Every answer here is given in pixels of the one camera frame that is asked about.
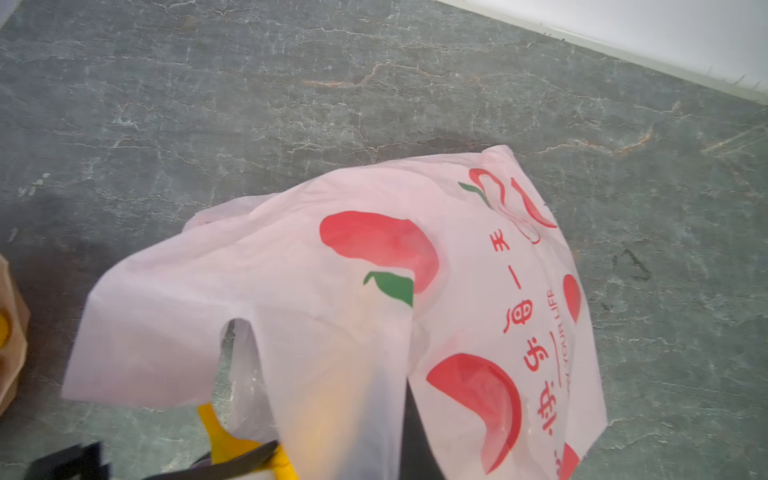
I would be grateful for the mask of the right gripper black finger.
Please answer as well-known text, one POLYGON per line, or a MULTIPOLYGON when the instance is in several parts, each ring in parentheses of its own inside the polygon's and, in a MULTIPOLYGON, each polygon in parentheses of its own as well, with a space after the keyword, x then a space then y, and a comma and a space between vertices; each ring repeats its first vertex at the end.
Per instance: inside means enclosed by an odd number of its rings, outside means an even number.
POLYGON ((409 383, 406 384, 399 479, 444 480, 429 446, 409 383))

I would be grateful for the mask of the yellow banana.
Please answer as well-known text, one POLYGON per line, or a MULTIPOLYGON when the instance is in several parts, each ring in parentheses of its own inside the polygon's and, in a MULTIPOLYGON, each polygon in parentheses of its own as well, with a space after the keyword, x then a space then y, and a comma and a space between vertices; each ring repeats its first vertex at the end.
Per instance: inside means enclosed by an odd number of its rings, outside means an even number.
POLYGON ((298 479, 287 453, 280 444, 270 449, 266 443, 233 436, 222 426, 211 403, 199 406, 197 413, 210 441, 212 465, 224 464, 260 447, 266 447, 267 459, 247 475, 239 476, 239 479, 298 479))

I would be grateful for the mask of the pink wavy plate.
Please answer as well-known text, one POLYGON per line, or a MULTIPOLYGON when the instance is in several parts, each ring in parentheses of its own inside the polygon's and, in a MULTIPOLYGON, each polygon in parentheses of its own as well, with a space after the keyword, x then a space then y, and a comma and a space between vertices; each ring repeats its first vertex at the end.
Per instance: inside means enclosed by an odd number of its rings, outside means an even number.
POLYGON ((30 311, 5 257, 1 257, 1 414, 17 395, 28 350, 30 311))

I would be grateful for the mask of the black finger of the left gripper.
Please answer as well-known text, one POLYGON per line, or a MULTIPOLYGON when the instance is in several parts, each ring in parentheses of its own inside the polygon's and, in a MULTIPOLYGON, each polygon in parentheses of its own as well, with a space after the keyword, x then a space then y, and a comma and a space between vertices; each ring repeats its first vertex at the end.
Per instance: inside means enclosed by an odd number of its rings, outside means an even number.
MULTIPOLYGON (((266 467, 277 448, 278 442, 271 441, 224 463, 157 474, 150 479, 244 479, 260 467, 266 467)), ((100 442, 54 452, 33 461, 24 479, 110 479, 110 465, 102 462, 101 453, 100 442)))

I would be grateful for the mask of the pink plastic bag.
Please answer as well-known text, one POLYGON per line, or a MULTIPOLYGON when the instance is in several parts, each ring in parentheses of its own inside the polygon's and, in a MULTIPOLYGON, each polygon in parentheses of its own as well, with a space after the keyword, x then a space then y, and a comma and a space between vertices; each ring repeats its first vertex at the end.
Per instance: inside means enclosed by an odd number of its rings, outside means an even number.
POLYGON ((395 479, 413 398, 447 479, 566 479, 607 427, 589 307, 504 145, 343 168, 196 214, 88 295, 62 394, 232 417, 261 377, 302 479, 395 479))

